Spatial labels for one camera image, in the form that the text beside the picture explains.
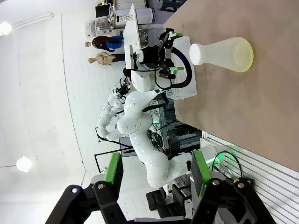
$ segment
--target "white robot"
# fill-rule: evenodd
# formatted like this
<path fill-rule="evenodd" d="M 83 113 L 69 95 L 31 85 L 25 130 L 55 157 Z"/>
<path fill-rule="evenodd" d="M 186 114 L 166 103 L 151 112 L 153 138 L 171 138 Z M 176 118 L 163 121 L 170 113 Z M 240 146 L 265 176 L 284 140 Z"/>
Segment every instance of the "white robot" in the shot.
<path fill-rule="evenodd" d="M 111 94 L 98 122 L 99 135 L 108 140 L 129 135 L 138 158 L 146 167 L 149 185 L 154 188 L 162 187 L 169 181 L 186 174 L 187 162 L 191 161 L 191 154 L 186 153 L 168 160 L 164 153 L 152 145 L 147 136 L 147 130 L 152 126 L 153 119 L 145 112 L 146 105 L 165 90 L 185 87 L 191 81 L 192 72 L 188 60 L 172 47 L 173 39 L 176 37 L 173 30 L 167 29 L 160 35 L 159 45 L 145 47 L 132 55 L 137 69 L 131 71 L 131 79 L 137 91 L 128 95 L 124 114 L 115 119 L 112 117 L 121 109 L 122 104 L 119 105 L 117 101 L 120 95 Z M 183 61 L 187 72 L 186 80 L 179 84 L 172 84 L 178 68 L 171 60 L 171 53 L 176 54 Z M 107 132 L 106 126 L 115 124 L 116 120 L 117 129 Z"/>

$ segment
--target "computer screen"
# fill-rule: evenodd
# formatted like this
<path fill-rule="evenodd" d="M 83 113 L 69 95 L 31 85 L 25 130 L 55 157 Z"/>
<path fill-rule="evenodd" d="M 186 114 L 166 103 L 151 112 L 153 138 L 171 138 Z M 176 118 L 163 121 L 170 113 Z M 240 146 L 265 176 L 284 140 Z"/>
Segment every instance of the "computer screen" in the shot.
<path fill-rule="evenodd" d="M 110 15 L 110 4 L 102 5 L 102 6 L 96 6 L 95 7 L 95 14 L 96 17 L 103 17 L 103 16 L 109 16 Z"/>

